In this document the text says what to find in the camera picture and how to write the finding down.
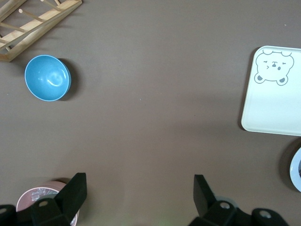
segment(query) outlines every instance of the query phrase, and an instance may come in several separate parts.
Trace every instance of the bear face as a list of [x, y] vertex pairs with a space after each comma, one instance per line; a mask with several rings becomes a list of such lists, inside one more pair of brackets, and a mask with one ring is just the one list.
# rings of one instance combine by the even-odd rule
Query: bear face
[[264, 81], [276, 81], [279, 86], [283, 86], [288, 81], [288, 73], [293, 67], [294, 59], [291, 53], [283, 52], [265, 53], [262, 52], [256, 58], [257, 74], [255, 82], [263, 83]]

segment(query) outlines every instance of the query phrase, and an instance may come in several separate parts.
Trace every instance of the wooden rack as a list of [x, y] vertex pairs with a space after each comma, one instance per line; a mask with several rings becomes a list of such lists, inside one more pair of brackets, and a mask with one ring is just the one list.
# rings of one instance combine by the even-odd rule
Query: wooden rack
[[3, 37], [0, 36], [0, 51], [3, 49], [7, 51], [6, 54], [0, 54], [0, 61], [4, 62], [12, 61], [82, 4], [81, 0], [65, 0], [62, 3], [59, 0], [37, 0], [41, 1], [42, 4], [45, 3], [51, 9], [40, 16], [36, 16], [20, 8], [19, 13], [32, 18], [32, 20], [21, 27], [16, 27], [3, 23], [2, 21], [27, 0], [0, 0], [0, 2], [1, 1], [7, 1], [7, 3], [0, 8], [0, 27], [13, 30]]

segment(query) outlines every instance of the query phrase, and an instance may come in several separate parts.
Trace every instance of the white plate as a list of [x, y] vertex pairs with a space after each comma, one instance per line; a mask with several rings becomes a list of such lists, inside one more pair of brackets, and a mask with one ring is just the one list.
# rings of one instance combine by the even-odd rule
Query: white plate
[[290, 166], [290, 176], [292, 183], [301, 192], [300, 162], [301, 148], [296, 152]]
[[247, 131], [301, 136], [301, 49], [256, 51], [241, 124]]

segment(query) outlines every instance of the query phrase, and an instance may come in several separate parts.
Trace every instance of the gray table surface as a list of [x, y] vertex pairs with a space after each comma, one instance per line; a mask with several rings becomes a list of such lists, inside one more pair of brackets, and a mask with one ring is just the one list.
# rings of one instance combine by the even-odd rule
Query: gray table surface
[[[300, 10], [298, 0], [83, 1], [0, 63], [0, 203], [86, 172], [79, 226], [185, 226], [197, 216], [194, 174], [204, 174], [246, 213], [269, 208], [300, 225], [289, 161], [301, 139], [240, 126], [254, 52], [300, 48]], [[40, 54], [72, 73], [60, 101], [26, 87]]]

